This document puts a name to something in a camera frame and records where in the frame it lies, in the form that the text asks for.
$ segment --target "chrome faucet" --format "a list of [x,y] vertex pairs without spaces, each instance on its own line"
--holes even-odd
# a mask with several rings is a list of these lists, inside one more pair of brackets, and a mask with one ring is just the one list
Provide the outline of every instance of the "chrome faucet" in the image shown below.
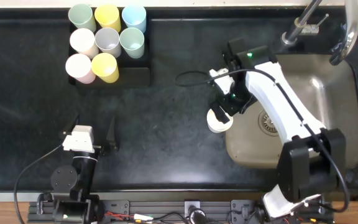
[[[284,32],[282,42],[286,46],[294,45],[302,30],[306,27],[306,22],[317,9],[322,0],[312,0],[306,7],[302,15],[295,19],[290,31]],[[358,3],[357,0],[345,0],[346,10],[346,35],[344,40],[334,51],[333,56],[329,59],[332,65],[338,65],[352,50],[358,36]]]

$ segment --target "blue cup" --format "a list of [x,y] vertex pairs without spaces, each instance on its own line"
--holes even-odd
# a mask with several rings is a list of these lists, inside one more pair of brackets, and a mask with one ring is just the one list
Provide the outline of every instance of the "blue cup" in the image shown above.
[[128,28],[137,28],[143,33],[146,31],[146,9],[143,6],[127,6],[122,11],[122,19]]

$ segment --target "black countertop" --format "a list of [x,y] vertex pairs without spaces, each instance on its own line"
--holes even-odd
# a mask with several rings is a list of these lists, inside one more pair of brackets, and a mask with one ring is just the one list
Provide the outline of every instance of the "black countertop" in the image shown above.
[[[208,86],[180,88],[176,74],[219,69],[227,41],[247,37],[249,48],[270,45],[302,9],[149,9],[152,84],[149,88],[78,91],[67,82],[69,20],[66,9],[0,11],[0,191],[12,190],[19,172],[60,144],[59,130],[80,113],[81,124],[106,134],[117,118],[121,149],[101,157],[94,191],[134,189],[270,190],[274,169],[249,169],[231,160],[224,134],[206,124]],[[338,43],[344,9],[329,12],[319,36],[302,37],[290,53],[328,54]],[[358,43],[347,61],[358,89]],[[71,164],[58,151],[23,176],[20,190],[50,190],[50,175]],[[347,183],[358,190],[358,166]]]

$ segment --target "stainless steel sink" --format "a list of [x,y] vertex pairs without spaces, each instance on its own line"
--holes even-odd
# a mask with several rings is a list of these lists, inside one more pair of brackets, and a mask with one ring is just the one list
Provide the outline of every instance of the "stainless steel sink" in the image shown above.
[[[330,55],[278,55],[285,78],[306,108],[328,129],[346,137],[346,166],[358,164],[358,100],[352,68],[345,61],[329,63]],[[231,158],[247,167],[273,168],[282,144],[259,102],[234,116],[226,131]]]

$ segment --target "sink drain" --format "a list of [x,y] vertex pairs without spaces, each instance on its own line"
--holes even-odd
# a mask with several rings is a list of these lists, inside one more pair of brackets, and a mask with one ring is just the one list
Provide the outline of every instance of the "sink drain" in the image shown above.
[[269,136],[278,136],[277,128],[274,126],[273,121],[267,115],[266,111],[260,112],[258,117],[259,128]]

